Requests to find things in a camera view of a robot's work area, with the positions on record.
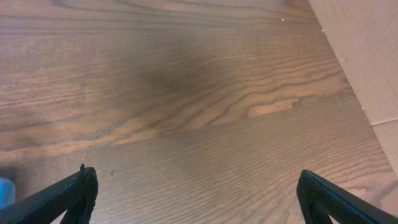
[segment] blue object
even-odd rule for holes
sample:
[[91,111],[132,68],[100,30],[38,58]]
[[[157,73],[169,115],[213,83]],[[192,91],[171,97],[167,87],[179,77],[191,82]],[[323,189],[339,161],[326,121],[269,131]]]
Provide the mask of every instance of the blue object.
[[0,177],[0,209],[15,202],[15,186],[11,180]]

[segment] small black object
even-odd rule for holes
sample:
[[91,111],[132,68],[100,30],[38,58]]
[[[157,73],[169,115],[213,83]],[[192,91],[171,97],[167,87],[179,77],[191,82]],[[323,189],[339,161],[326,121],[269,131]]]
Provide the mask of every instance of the small black object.
[[0,210],[0,223],[51,223],[65,210],[61,224],[88,223],[97,193],[94,168],[82,164],[79,172]]
[[380,210],[309,170],[301,172],[297,197],[306,224],[398,223],[398,218]]

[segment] light blue plastic object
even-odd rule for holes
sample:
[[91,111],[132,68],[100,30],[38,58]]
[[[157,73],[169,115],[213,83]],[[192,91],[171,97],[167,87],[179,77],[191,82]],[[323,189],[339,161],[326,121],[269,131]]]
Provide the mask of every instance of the light blue plastic object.
[[15,202],[15,186],[11,180],[0,177],[0,209]]

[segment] black object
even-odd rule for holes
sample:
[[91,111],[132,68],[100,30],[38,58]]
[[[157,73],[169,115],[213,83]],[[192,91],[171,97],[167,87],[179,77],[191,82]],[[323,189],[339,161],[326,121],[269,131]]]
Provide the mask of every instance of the black object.
[[361,200],[309,170],[301,172],[297,197],[306,224],[398,223],[398,218]]
[[62,224],[88,223],[97,193],[94,168],[82,164],[76,174],[0,210],[0,223],[51,223],[65,210]]

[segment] wooden surface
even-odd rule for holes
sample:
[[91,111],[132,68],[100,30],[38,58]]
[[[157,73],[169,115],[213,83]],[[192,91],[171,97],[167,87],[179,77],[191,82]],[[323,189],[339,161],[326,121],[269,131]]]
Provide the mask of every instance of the wooden surface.
[[374,125],[373,131],[386,153],[393,170],[398,174],[398,121]]
[[310,0],[349,83],[398,175],[398,2]]
[[4,1],[0,176],[98,172],[93,223],[302,223],[311,169],[397,180],[306,0]]
[[303,223],[311,169],[398,215],[398,181],[354,96],[120,146],[19,164],[29,193],[96,167],[93,223]]

